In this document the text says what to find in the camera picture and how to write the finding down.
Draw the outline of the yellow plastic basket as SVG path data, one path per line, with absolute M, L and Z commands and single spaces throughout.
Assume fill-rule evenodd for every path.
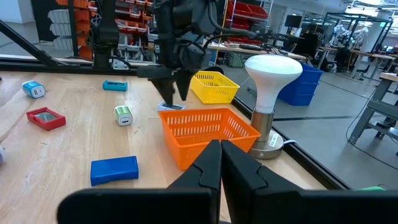
M 220 72 L 199 71 L 192 77 L 190 88 L 204 104 L 229 104 L 240 86 Z

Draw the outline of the orange parts bin rack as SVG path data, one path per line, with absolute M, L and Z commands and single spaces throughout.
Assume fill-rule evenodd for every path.
M 90 28 L 102 0 L 30 0 L 39 40 L 72 57 L 92 59 Z M 115 0 L 119 44 L 113 54 L 127 61 L 156 61 L 149 11 L 154 0 Z

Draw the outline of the wooden top workbench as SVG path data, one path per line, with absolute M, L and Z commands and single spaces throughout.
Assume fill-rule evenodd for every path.
M 287 52 L 283 54 L 280 50 L 253 50 L 253 49 L 243 49 L 239 45 L 226 45 L 222 43 L 214 43 L 212 42 L 209 46 L 209 49 L 219 50 L 219 51 L 227 51 L 227 52 L 240 52 L 245 54 L 273 54 L 273 55 L 282 55 L 286 57 L 290 57 L 296 60 L 306 60 L 307 58 L 303 55 L 294 54 Z

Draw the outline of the teal framed digital thermometer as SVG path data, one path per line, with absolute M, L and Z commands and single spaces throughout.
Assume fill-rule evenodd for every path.
M 103 82 L 103 89 L 112 90 L 112 91 L 127 91 L 128 84 L 127 82 L 114 82 L 114 81 L 105 80 Z

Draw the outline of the red framed digital thermometer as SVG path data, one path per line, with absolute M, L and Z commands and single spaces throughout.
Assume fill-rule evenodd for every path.
M 47 107 L 28 111 L 26 115 L 30 122 L 46 131 L 66 125 L 66 117 L 48 109 Z

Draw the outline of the white round lamp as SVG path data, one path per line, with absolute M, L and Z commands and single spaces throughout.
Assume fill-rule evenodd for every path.
M 286 56 L 262 54 L 249 57 L 245 69 L 256 85 L 256 105 L 251 126 L 261 135 L 249 154 L 257 159 L 273 159 L 282 151 L 284 140 L 272 130 L 274 107 L 280 91 L 303 72 L 300 62 Z

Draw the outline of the green and white wall charger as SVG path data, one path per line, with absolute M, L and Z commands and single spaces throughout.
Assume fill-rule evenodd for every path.
M 116 121 L 120 126 L 128 126 L 132 123 L 132 114 L 128 106 L 121 105 L 114 109 Z

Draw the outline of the blue storage bin stack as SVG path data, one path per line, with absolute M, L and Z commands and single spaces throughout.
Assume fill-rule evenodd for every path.
M 292 83 L 286 85 L 279 93 L 278 99 L 292 106 L 308 106 L 315 95 L 322 70 L 302 64 L 302 74 Z

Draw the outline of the white framed digital thermometer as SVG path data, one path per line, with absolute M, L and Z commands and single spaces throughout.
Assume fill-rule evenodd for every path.
M 183 105 L 168 105 L 166 102 L 162 101 L 158 104 L 158 111 L 166 110 L 183 110 L 185 107 Z

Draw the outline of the orange plastic basket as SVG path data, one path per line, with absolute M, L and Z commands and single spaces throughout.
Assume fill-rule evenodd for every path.
M 188 169 L 212 140 L 229 140 L 248 152 L 261 136 L 229 108 L 160 111 L 164 141 L 180 170 Z

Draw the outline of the blue rectangular plastic case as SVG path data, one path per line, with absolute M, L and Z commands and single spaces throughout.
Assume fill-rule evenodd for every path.
M 117 180 L 138 179 L 139 166 L 136 156 L 102 159 L 91 162 L 91 186 Z

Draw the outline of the metal shelf with red bins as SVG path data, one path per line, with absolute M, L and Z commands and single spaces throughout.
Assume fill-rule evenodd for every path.
M 226 0 L 223 27 L 256 33 L 255 37 L 230 36 L 226 38 L 227 43 L 261 46 L 267 39 L 273 3 L 273 0 Z

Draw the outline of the black aluminium table frame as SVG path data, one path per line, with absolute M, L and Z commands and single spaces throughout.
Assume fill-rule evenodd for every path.
M 134 62 L 127 70 L 114 70 L 111 68 L 96 68 L 88 60 L 79 58 L 56 59 L 39 50 L 34 44 L 23 38 L 14 29 L 0 20 L 0 33 L 11 39 L 15 44 L 30 53 L 30 57 L 12 55 L 0 56 L 0 71 L 13 72 L 47 72 L 47 73 L 75 73 L 87 75 L 124 75 L 135 76 L 138 68 L 150 66 L 154 63 Z M 316 159 L 305 152 L 298 144 L 284 147 L 284 151 L 298 162 L 307 172 L 316 178 L 327 189 L 351 189 L 335 174 L 321 165 Z

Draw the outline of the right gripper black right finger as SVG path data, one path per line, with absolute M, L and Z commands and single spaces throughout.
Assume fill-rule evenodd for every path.
M 222 140 L 232 224 L 398 224 L 396 190 L 304 190 Z

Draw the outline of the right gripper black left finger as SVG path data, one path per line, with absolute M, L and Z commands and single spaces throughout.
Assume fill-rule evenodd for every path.
M 58 224 L 217 224 L 222 148 L 212 140 L 165 189 L 84 189 L 65 197 Z

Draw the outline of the grey metal workbench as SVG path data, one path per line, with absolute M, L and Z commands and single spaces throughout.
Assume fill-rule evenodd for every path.
M 365 129 L 375 129 L 381 135 L 386 135 L 398 141 L 398 129 L 396 128 L 383 128 L 376 124 L 376 122 L 370 122 L 374 113 L 379 113 L 387 118 L 391 118 L 397 121 L 398 124 L 398 106 L 383 102 L 383 98 L 386 95 L 389 87 L 393 82 L 398 83 L 398 74 L 396 73 L 381 73 L 379 78 L 381 79 L 380 84 L 375 89 L 375 92 L 370 97 L 369 101 L 365 104 L 364 112 L 359 117 L 356 126 L 354 127 L 348 141 L 351 144 L 355 144 L 358 138 L 362 135 Z

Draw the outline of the cyan and white wall charger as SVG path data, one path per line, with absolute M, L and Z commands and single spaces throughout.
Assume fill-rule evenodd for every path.
M 26 81 L 22 84 L 22 90 L 31 98 L 41 98 L 45 95 L 45 88 L 43 84 L 35 80 Z

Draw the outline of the black computer monitor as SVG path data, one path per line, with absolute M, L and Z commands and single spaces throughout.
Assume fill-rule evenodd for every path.
M 302 21 L 302 16 L 288 15 L 285 20 L 285 26 L 291 28 L 299 28 Z

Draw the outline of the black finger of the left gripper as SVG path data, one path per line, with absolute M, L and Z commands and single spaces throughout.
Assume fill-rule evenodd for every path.
M 195 72 L 186 69 L 180 69 L 175 73 L 175 82 L 183 101 L 187 99 L 190 82 L 194 74 Z
M 147 65 L 138 67 L 136 72 L 139 78 L 146 78 L 152 82 L 168 105 L 173 104 L 175 80 L 172 75 L 172 69 L 169 69 L 164 65 Z

